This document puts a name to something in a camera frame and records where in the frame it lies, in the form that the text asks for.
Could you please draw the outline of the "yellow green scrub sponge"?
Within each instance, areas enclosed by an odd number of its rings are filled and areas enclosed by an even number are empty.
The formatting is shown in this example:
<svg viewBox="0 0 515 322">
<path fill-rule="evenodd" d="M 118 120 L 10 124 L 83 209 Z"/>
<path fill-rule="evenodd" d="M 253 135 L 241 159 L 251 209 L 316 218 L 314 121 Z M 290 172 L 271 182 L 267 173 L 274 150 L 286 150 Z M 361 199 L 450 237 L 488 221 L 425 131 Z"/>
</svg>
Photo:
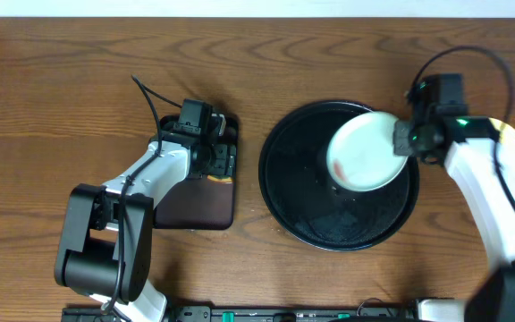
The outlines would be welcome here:
<svg viewBox="0 0 515 322">
<path fill-rule="evenodd" d="M 212 181 L 212 182 L 227 183 L 227 184 L 233 183 L 233 178 L 230 177 L 230 176 L 213 176 L 213 175 L 208 175 L 207 179 L 209 181 Z"/>
</svg>

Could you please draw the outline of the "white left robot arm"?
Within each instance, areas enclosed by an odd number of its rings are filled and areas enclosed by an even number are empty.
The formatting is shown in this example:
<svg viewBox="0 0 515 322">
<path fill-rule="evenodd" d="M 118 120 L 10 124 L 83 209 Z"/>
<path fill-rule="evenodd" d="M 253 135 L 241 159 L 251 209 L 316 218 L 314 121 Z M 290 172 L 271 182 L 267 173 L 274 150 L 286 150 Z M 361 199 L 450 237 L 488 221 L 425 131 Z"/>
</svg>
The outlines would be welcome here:
<svg viewBox="0 0 515 322">
<path fill-rule="evenodd" d="M 233 222 L 239 125 L 170 115 L 146 153 L 69 197 L 55 280 L 101 304 L 96 319 L 161 321 L 166 297 L 149 282 L 155 229 L 225 230 Z"/>
</svg>

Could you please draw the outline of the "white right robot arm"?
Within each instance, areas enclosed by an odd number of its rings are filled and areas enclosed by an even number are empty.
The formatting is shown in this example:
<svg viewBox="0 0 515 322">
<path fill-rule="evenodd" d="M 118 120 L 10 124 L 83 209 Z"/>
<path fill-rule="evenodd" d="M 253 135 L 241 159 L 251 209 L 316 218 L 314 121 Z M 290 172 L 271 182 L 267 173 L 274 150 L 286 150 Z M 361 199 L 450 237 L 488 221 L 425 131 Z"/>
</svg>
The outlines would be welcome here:
<svg viewBox="0 0 515 322">
<path fill-rule="evenodd" d="M 416 111 L 393 127 L 395 154 L 432 157 L 456 182 L 484 243 L 490 274 L 467 301 L 428 299 L 423 321 L 515 321 L 515 179 L 499 158 L 500 133 L 486 116 Z"/>
</svg>

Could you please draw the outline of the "yellow plate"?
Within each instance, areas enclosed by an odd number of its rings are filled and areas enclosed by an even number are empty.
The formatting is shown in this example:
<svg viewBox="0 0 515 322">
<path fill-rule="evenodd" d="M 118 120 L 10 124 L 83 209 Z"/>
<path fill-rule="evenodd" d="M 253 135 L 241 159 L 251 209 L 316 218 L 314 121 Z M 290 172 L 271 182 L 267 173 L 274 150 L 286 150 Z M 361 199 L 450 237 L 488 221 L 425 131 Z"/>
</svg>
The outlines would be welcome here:
<svg viewBox="0 0 515 322">
<path fill-rule="evenodd" d="M 501 148 L 499 149 L 498 157 L 505 169 L 515 179 L 515 129 L 495 118 L 491 118 L 490 121 L 496 130 L 501 131 Z"/>
</svg>

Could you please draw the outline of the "green plate with red smear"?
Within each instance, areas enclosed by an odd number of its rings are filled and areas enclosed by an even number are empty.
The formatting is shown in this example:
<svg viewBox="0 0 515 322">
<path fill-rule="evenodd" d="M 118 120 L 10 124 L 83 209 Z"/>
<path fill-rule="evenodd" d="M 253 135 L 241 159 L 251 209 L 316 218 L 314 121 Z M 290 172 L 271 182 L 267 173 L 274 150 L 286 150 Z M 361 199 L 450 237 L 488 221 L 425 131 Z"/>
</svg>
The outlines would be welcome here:
<svg viewBox="0 0 515 322">
<path fill-rule="evenodd" d="M 398 120 L 386 112 L 368 112 L 340 127 L 326 152 L 333 181 L 346 190 L 365 192 L 394 180 L 408 161 L 393 152 L 393 130 Z"/>
</svg>

